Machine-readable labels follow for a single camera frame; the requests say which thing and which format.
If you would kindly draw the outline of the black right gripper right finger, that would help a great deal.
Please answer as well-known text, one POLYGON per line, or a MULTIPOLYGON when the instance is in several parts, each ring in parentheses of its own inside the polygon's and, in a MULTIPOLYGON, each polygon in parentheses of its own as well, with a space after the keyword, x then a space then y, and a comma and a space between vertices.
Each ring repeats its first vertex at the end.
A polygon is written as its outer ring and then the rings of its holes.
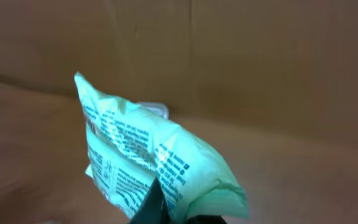
POLYGON ((227 224, 222 216, 198 215, 186 221, 186 224, 227 224))

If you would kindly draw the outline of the teal snack packet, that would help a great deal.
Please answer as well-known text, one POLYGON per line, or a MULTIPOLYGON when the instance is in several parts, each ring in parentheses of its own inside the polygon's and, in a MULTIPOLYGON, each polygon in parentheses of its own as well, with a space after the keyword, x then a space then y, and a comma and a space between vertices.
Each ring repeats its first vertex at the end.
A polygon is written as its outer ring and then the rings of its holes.
POLYGON ((248 217, 245 190, 211 145, 173 121, 74 76, 86 121, 90 176, 129 218, 157 180, 170 219, 248 217))

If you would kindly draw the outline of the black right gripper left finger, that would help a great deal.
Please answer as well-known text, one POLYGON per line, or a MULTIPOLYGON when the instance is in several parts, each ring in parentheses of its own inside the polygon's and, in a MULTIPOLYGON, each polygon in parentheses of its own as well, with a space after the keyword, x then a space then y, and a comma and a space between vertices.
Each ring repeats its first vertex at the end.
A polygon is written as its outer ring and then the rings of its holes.
POLYGON ((167 203, 158 178, 154 178, 141 206, 129 224, 169 224, 167 203))

